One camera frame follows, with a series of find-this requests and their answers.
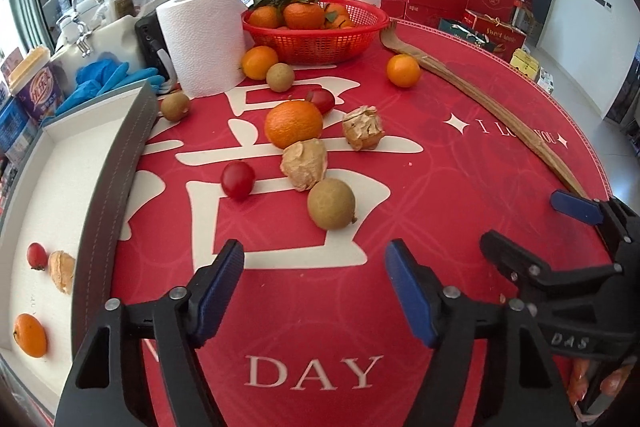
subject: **wooden back scratcher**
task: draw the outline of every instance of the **wooden back scratcher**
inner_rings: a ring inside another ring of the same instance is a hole
[[[437,74],[440,78],[446,80],[449,84],[457,87],[460,91],[478,102],[482,107],[494,115],[495,118],[511,129],[514,134],[520,138],[524,145],[533,151],[536,156],[538,156],[538,158],[540,158],[553,171],[553,173],[562,182],[562,185],[564,185],[570,192],[582,198],[588,198],[584,188],[582,188],[580,182],[575,178],[569,167],[567,167],[567,165],[562,161],[560,156],[549,148],[540,136],[534,133],[511,111],[507,110],[507,108],[496,102],[473,84],[457,76],[442,62],[431,57],[431,55],[428,55],[421,49],[407,44],[406,42],[402,42],[398,36],[396,36],[396,22],[392,22],[389,27],[380,32],[380,41],[385,48],[393,52],[412,56],[418,61],[422,69],[430,71],[433,74]]]

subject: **white tray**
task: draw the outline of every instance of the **white tray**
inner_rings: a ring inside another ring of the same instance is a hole
[[[44,126],[0,220],[0,357],[52,414],[72,357],[109,298],[127,196],[157,113],[150,86],[139,82]],[[57,290],[47,271],[30,269],[31,243],[76,258],[71,296]],[[13,340],[21,313],[34,315],[47,331],[49,349],[41,359],[25,355]]]

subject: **purple snack box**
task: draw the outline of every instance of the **purple snack box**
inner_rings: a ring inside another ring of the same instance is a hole
[[[38,124],[56,113],[65,100],[51,68],[50,51],[46,48],[32,50],[27,58],[11,74],[11,93],[20,100],[24,110]]]

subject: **gray tile floor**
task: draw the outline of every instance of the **gray tile floor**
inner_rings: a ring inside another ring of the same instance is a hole
[[[545,70],[554,76],[553,97],[580,126],[598,154],[613,194],[640,213],[640,162],[617,124],[602,120],[575,81],[556,67],[544,52],[531,48]]]

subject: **paper towel roll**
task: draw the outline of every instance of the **paper towel roll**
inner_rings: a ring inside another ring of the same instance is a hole
[[[190,97],[236,87],[245,44],[239,0],[171,0],[158,7],[158,20],[178,74]]]

